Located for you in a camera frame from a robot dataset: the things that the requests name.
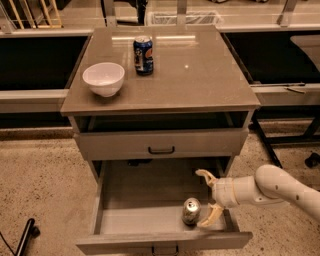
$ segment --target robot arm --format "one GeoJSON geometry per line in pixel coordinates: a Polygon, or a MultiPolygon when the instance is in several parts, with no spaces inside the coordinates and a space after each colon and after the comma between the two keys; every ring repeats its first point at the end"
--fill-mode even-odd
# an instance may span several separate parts
{"type": "Polygon", "coordinates": [[[294,204],[320,223],[320,193],[297,181],[284,170],[263,165],[254,176],[241,178],[216,179],[206,170],[197,170],[212,188],[214,205],[209,204],[208,217],[200,221],[199,227],[212,225],[221,215],[224,208],[240,204],[251,204],[262,207],[282,207],[294,204]]]}

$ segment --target countertop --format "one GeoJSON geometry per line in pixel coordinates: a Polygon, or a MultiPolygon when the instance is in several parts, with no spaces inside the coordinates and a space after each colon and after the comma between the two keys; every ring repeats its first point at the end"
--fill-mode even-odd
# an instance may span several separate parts
{"type": "Polygon", "coordinates": [[[62,106],[62,115],[114,115],[253,110],[260,105],[214,26],[95,29],[62,106]],[[154,72],[134,69],[133,40],[153,41],[154,72]],[[89,66],[115,62],[125,69],[121,90],[110,98],[84,84],[89,66]]]}

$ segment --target open drawer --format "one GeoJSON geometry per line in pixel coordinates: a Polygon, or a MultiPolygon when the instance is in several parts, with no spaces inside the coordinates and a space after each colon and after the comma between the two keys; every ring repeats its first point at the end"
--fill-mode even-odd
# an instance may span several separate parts
{"type": "Polygon", "coordinates": [[[234,156],[247,129],[81,133],[75,140],[85,160],[234,156]]]}
{"type": "Polygon", "coordinates": [[[244,247],[252,233],[240,232],[228,210],[210,229],[183,223],[183,203],[190,197],[201,202],[200,218],[207,214],[209,191],[194,174],[198,168],[219,171],[214,158],[155,159],[138,166],[103,162],[91,235],[77,246],[86,255],[244,247]]]}

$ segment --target can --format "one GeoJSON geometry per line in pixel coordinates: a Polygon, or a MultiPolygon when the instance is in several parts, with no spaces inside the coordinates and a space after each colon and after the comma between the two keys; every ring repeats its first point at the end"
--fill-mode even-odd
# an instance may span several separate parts
{"type": "Polygon", "coordinates": [[[196,198],[189,198],[183,204],[182,220],[186,225],[197,224],[201,211],[201,204],[196,198]]]}
{"type": "Polygon", "coordinates": [[[153,72],[152,41],[148,36],[138,36],[133,42],[134,65],[138,75],[153,72]]]}

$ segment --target white bowl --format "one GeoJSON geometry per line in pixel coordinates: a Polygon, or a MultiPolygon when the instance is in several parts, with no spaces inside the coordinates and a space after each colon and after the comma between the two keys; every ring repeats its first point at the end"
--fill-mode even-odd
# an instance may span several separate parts
{"type": "Polygon", "coordinates": [[[124,68],[119,64],[103,62],[87,68],[82,78],[91,91],[103,97],[110,97],[120,90],[124,74],[124,68]]]}

